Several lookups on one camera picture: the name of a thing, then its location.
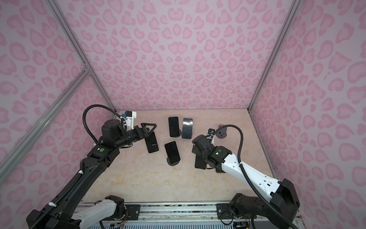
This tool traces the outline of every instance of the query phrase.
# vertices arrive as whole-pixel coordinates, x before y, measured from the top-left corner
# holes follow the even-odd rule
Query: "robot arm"
[[[148,137],[155,128],[156,124],[141,123],[141,127],[132,128],[130,126],[130,130],[126,130],[127,128],[123,126],[123,120],[111,119],[106,121],[102,127],[102,136],[87,157],[81,160],[80,170],[71,181],[41,211],[33,210],[27,216],[26,221],[30,229],[79,229],[82,216],[73,215],[73,213],[94,181],[112,164],[119,155],[120,148]],[[123,199],[109,196],[104,202],[89,209],[91,214],[98,217],[84,218],[84,228],[92,222],[104,219],[105,215],[116,214],[113,217],[117,219],[123,216]]]
[[[239,164],[236,155],[232,154],[230,150],[223,146],[214,146],[207,139],[212,136],[212,134],[207,136],[199,135],[192,141],[196,154],[202,156],[212,168],[218,167],[250,186],[239,167],[242,164],[249,181],[267,202],[265,203],[259,197],[249,197],[237,193],[229,203],[232,215],[236,218],[240,218],[245,214],[262,215],[267,217],[276,227],[288,229],[289,225],[284,221],[284,218],[292,222],[300,206],[294,185],[287,179],[281,182],[267,176],[243,161]],[[278,214],[274,213],[269,205],[276,209]]]
[[[268,202],[270,202],[272,199],[271,193],[275,193],[280,186],[280,184],[278,183],[279,180],[259,172],[258,170],[254,169],[244,162],[241,162],[241,164],[243,165],[245,171],[248,174],[248,177],[257,188],[257,190],[262,194],[264,198],[266,198]],[[225,158],[225,162],[221,164],[221,169],[224,172],[238,178],[241,182],[249,186],[247,180],[244,178],[242,170],[239,167],[238,158],[236,157],[236,155],[227,155],[227,157]]]

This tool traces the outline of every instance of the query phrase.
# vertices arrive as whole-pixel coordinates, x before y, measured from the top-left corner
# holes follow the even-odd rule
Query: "pink leopard print wall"
[[[118,109],[246,108],[292,0],[60,0]]]
[[[0,165],[81,69],[42,0],[0,2]]]
[[[254,119],[307,229],[366,228],[366,1],[306,0]]]
[[[87,78],[24,159],[0,186],[0,228],[28,228],[25,219],[33,209],[42,209],[79,169],[80,160],[94,147],[82,124],[84,109],[103,104],[93,82]],[[91,109],[86,120],[99,138],[111,113]]]

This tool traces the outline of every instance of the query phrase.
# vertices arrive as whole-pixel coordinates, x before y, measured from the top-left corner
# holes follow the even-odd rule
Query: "marble floor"
[[[156,139],[159,151],[149,154],[145,141],[135,142],[133,147],[121,149],[112,165],[94,182],[84,202],[102,200],[108,195],[124,198],[126,202],[170,201],[218,201],[231,200],[236,193],[255,196],[250,187],[230,174],[216,173],[194,167],[195,154],[192,139],[171,138],[168,117],[178,116],[180,129],[183,118],[193,119],[192,139],[206,134],[209,128],[220,124],[237,125],[243,131],[244,143],[241,158],[260,172],[272,176],[252,121],[246,109],[237,110],[161,110],[138,111],[134,125],[141,122],[156,123]],[[164,144],[176,141],[181,161],[167,164]],[[214,144],[222,145],[237,154],[239,132],[227,129],[227,137]]]

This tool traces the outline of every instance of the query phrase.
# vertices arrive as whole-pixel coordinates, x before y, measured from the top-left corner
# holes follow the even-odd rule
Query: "smartphone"
[[[194,163],[194,167],[196,169],[206,169],[207,163],[203,159],[203,157],[196,155],[196,161]]]
[[[169,117],[169,134],[170,137],[179,137],[179,119],[178,117]]]
[[[156,141],[155,132],[152,132],[147,138],[145,138],[147,151],[150,153],[159,151],[158,142]]]
[[[177,148],[177,143],[175,141],[171,141],[164,145],[165,150],[167,151],[168,160],[170,164],[176,163],[180,161],[180,156]]]
[[[182,138],[191,139],[193,131],[193,119],[183,118]]]

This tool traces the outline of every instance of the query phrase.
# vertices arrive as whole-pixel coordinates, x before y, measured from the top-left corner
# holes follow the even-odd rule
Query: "white cable tie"
[[[57,207],[56,204],[54,204],[53,202],[49,202],[48,205],[52,206],[52,207]]]

